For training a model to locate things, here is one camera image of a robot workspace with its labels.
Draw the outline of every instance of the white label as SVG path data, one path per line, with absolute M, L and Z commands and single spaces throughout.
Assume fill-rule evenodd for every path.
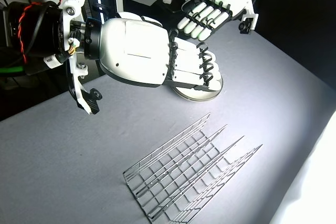
M 44 57 L 43 61 L 49 68 L 57 68 L 61 66 L 62 64 L 59 63 L 59 61 L 56 59 L 55 55 L 50 55 L 48 57 Z

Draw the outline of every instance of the green wire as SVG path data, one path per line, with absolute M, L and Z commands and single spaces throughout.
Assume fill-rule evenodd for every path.
M 0 73 L 17 73 L 17 72 L 23 72 L 23 66 L 12 68 L 0 68 Z

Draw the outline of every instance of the red wire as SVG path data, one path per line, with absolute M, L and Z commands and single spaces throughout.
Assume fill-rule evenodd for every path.
M 41 5 L 41 3 L 38 3 L 38 2 L 33 2 L 31 3 L 30 5 L 26 6 L 21 14 L 21 17 L 19 19 L 19 25 L 18 25 L 18 33 L 17 33 L 17 36 L 19 38 L 19 41 L 20 41 L 20 51 L 22 53 L 22 56 L 23 56 L 23 61 L 24 61 L 24 64 L 27 63 L 27 56 L 25 55 L 25 47 L 24 47 L 24 43 L 22 41 L 22 37 L 21 37 L 21 34 L 22 34 L 22 20 L 24 19 L 24 17 L 26 16 L 26 12 L 33 6 L 33 5 Z

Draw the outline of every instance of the metal wire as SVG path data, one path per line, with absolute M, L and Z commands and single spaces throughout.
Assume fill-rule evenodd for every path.
M 150 223 L 189 223 L 214 195 L 257 152 L 257 147 L 229 163 L 214 140 L 226 128 L 207 137 L 205 115 L 180 134 L 127 169 L 127 186 Z

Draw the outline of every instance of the wire rack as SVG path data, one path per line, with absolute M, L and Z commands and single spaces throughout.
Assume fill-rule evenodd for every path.
M 123 175 L 150 223 L 189 223 L 258 151 L 258 146 L 230 163 L 202 129 L 210 113 L 190 125 Z

